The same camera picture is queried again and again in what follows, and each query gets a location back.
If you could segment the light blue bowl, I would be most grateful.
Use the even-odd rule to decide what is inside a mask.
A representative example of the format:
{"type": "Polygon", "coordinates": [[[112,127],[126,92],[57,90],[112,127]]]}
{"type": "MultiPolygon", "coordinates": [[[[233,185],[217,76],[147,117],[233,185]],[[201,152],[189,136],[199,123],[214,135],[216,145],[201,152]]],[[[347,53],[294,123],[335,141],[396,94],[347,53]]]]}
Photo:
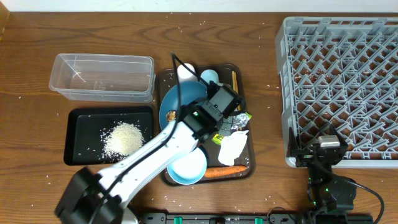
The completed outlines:
{"type": "Polygon", "coordinates": [[[192,185],[203,178],[207,169],[205,153],[197,147],[168,166],[169,176],[178,184],[192,185]]]}

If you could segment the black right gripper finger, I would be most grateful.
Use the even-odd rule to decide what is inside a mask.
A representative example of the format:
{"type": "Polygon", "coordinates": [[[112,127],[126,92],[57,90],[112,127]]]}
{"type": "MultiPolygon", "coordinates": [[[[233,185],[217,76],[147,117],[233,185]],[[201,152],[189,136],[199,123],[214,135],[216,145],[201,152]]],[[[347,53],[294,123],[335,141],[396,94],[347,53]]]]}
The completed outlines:
{"type": "Polygon", "coordinates": [[[295,137],[293,128],[289,128],[289,143],[287,147],[286,157],[294,157],[296,158],[299,152],[299,145],[297,143],[297,138],[295,137]]]}
{"type": "Polygon", "coordinates": [[[330,135],[336,135],[338,137],[339,141],[340,141],[340,146],[338,146],[338,148],[347,149],[348,148],[348,144],[346,143],[346,141],[338,133],[338,131],[335,129],[335,127],[332,124],[329,125],[329,129],[330,129],[330,135]]]}

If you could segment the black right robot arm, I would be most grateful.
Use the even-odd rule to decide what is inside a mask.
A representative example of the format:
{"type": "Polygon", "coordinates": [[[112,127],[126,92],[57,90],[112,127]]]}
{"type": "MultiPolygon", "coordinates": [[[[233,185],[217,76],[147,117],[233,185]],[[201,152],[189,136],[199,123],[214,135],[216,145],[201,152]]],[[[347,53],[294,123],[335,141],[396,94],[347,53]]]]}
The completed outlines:
{"type": "Polygon", "coordinates": [[[348,223],[347,213],[354,209],[356,186],[347,177],[332,171],[342,159],[348,144],[330,126],[330,134],[320,136],[308,149],[300,149],[298,138],[289,129],[287,157],[295,158],[296,167],[308,169],[307,197],[314,207],[302,212],[297,223],[348,223]]]}

